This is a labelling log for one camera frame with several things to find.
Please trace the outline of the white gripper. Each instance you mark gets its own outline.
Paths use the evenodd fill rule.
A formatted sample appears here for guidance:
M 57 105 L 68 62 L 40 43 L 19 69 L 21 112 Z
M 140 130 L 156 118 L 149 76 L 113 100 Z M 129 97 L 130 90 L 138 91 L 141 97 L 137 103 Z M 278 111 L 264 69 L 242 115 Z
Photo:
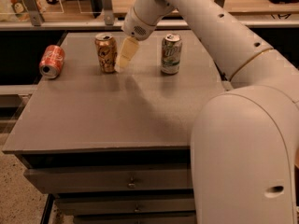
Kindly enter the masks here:
M 125 16 L 121 29 L 126 37 L 121 45 L 120 52 L 117 55 L 115 62 L 115 70 L 123 71 L 133 59 L 139 48 L 138 41 L 146 40 L 155 30 L 154 25 L 148 25 L 138 18 L 135 9 L 131 7 Z

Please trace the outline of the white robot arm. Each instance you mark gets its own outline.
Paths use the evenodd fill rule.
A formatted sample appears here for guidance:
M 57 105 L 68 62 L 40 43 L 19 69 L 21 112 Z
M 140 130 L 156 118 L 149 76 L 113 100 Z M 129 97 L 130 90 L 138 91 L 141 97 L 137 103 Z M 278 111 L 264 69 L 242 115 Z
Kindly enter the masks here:
M 145 40 L 173 10 L 233 86 L 192 127 L 197 223 L 297 224 L 297 69 L 211 0 L 135 0 L 122 30 Z

